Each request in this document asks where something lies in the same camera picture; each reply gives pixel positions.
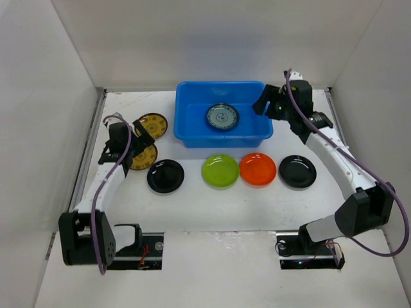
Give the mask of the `blue floral plate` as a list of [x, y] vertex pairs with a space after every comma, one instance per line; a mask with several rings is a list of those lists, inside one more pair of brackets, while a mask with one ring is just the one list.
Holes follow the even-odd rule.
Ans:
[[230, 104], [218, 103], [209, 107], [206, 112], [208, 124], [221, 131], [232, 130], [240, 120], [240, 114]]

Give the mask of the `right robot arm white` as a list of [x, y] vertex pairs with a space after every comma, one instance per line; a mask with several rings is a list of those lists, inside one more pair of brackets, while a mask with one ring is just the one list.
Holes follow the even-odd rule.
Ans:
[[386, 225], [394, 203], [394, 188], [356, 163], [328, 116], [314, 111], [312, 92], [305, 80], [265, 85], [252, 106], [259, 116], [288, 122], [331, 173], [344, 198], [333, 214], [300, 226], [297, 244], [304, 253], [313, 253], [329, 239], [353, 238]]

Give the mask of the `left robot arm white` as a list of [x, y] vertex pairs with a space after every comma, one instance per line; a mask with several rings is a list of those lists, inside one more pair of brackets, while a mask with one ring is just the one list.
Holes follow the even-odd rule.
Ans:
[[109, 131], [109, 139], [92, 184], [79, 204], [71, 212], [61, 214], [58, 220], [64, 263], [68, 266], [95, 264], [101, 274], [105, 274], [120, 250], [136, 254], [144, 248], [139, 224], [112, 226], [107, 211], [133, 159], [154, 144], [139, 121], [128, 124], [119, 113], [105, 117], [103, 125]]

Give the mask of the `blue plastic bin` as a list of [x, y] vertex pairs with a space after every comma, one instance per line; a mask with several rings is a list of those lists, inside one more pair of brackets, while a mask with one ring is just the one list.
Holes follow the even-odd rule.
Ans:
[[[177, 86], [174, 135], [187, 148], [256, 148], [272, 136], [272, 121], [254, 113], [252, 105], [265, 85], [260, 81], [184, 81]], [[232, 130], [211, 127], [210, 106], [232, 105], [240, 120]]]

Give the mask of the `yellow patterned plate near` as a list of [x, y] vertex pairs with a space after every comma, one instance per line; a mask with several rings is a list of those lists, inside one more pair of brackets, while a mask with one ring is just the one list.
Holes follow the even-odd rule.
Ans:
[[153, 144], [144, 149], [138, 156], [134, 157], [130, 166], [131, 170], [141, 171], [152, 166], [157, 160], [158, 150]]

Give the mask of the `yellow patterned plate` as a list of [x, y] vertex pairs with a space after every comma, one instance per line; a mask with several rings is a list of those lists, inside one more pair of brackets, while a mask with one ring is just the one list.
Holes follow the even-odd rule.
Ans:
[[162, 137], [168, 129], [167, 119], [155, 112], [142, 115], [138, 121], [153, 139]]
[[138, 156], [134, 157], [130, 166], [131, 170], [141, 171], [152, 166], [157, 160], [158, 150], [153, 144], [144, 149]]

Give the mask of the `yellow patterned plate far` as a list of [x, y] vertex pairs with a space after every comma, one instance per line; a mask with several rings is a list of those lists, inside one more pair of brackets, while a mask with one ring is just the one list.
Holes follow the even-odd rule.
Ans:
[[168, 129], [167, 119], [155, 112], [142, 115], [138, 121], [153, 139], [162, 137]]

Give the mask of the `black plate left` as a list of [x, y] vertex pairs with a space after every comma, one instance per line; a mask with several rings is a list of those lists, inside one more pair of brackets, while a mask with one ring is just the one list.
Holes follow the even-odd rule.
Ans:
[[150, 167], [146, 178], [153, 191], [169, 194], [182, 185], [184, 177], [184, 168], [177, 161], [164, 159]]

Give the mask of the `black plate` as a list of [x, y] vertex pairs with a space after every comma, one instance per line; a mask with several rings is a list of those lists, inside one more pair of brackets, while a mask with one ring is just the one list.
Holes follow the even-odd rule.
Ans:
[[164, 159], [150, 167], [146, 178], [153, 191], [169, 194], [182, 185], [184, 177], [184, 168], [177, 161]]
[[286, 185], [305, 189], [316, 181], [317, 170], [306, 157], [290, 155], [282, 159], [279, 165], [279, 176]]

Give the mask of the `orange plate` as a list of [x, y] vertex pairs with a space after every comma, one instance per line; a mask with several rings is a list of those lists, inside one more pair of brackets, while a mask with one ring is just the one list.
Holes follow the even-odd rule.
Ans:
[[274, 181], [277, 176], [275, 162], [264, 153], [249, 153], [240, 164], [240, 176], [251, 186], [264, 187]]

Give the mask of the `black plate right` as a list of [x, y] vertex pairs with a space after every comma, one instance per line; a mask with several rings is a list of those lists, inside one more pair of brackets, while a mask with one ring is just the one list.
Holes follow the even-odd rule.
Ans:
[[290, 155], [282, 159], [279, 165], [279, 176], [286, 185], [305, 189], [316, 181], [317, 170], [306, 157]]

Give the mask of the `green plate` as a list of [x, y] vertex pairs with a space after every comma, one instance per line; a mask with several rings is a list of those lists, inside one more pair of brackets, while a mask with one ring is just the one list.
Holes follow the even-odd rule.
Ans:
[[212, 155], [202, 165], [202, 177], [211, 187], [227, 189], [233, 186], [240, 176], [237, 161], [229, 155]]

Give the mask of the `metal side rail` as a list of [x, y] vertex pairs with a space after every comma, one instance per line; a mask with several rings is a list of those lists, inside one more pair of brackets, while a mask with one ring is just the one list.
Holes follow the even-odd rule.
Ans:
[[84, 144], [83, 153], [80, 161], [80, 165], [78, 167], [78, 171], [76, 174], [76, 178], [74, 181], [73, 190], [71, 193], [71, 197], [68, 203], [68, 206], [63, 210], [63, 213], [69, 212], [70, 210], [74, 209], [74, 207], [80, 202], [82, 199], [82, 195], [84, 192], [85, 182], [87, 179], [87, 174], [89, 172], [89, 166], [91, 163], [92, 153], [94, 150], [100, 120], [103, 114], [103, 108], [105, 105], [105, 100], [107, 97], [107, 90], [103, 87], [97, 87], [97, 100], [94, 108], [94, 112], [92, 115], [91, 123], [89, 126], [89, 130], [87, 132], [87, 138]]

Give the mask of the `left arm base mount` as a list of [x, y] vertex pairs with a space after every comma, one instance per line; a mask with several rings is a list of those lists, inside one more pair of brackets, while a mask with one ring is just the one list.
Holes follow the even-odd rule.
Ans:
[[127, 246], [116, 253], [109, 271], [162, 270], [164, 233], [143, 233], [142, 247]]

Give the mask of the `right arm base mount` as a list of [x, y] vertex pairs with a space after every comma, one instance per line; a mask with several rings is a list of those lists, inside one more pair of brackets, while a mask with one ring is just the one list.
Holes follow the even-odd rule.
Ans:
[[341, 270], [345, 265], [342, 247], [334, 242], [315, 243], [313, 248], [304, 248], [298, 231], [277, 232], [275, 251], [283, 270]]

